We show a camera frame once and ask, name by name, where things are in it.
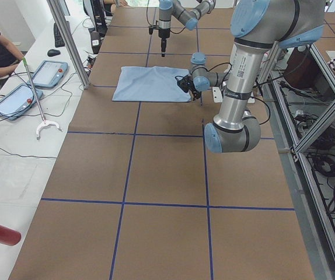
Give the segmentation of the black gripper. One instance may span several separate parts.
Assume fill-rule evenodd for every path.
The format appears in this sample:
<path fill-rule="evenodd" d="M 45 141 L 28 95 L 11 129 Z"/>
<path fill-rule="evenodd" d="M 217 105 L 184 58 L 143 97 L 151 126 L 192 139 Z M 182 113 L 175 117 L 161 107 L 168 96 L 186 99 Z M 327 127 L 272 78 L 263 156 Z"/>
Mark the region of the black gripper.
<path fill-rule="evenodd" d="M 170 37 L 170 31 L 171 31 L 171 21 L 163 21 L 159 20 L 156 21 L 155 24 L 150 24 L 149 34 L 152 35 L 154 30 L 158 30 L 158 36 L 161 40 L 161 56 L 165 57 L 166 54 L 166 47 L 167 47 L 167 39 Z"/>
<path fill-rule="evenodd" d="M 193 100 L 197 100 L 201 98 L 201 92 L 198 91 L 193 83 L 193 79 L 190 75 L 186 76 L 175 76 L 176 83 L 179 88 L 185 93 L 190 93 Z"/>

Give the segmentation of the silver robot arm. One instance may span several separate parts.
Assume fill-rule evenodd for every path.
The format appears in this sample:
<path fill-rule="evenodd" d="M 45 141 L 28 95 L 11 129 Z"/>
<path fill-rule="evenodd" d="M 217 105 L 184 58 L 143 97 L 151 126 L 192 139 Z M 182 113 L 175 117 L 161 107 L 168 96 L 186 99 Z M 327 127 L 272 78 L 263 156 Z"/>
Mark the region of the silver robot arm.
<path fill-rule="evenodd" d="M 197 27 L 198 21 L 205 15 L 210 14 L 216 5 L 216 1 L 197 1 L 198 5 L 192 10 L 187 10 L 181 5 L 180 1 L 163 0 L 159 1 L 159 17 L 155 23 L 150 23 L 148 20 L 148 12 L 146 19 L 148 22 L 149 34 L 152 35 L 154 30 L 158 31 L 158 36 L 161 41 L 161 56 L 165 57 L 167 39 L 171 34 L 172 17 L 178 20 L 184 29 L 193 30 Z"/>
<path fill-rule="evenodd" d="M 325 6 L 325 1 L 240 1 L 231 20 L 235 52 L 229 72 L 208 71 L 203 54 L 199 61 L 191 59 L 189 74 L 177 80 L 184 92 L 197 97 L 228 78 L 219 113 L 204 128 L 211 152 L 246 152 L 258 144 L 260 124 L 247 109 L 247 101 L 264 54 L 274 43 L 290 48 L 320 39 Z"/>

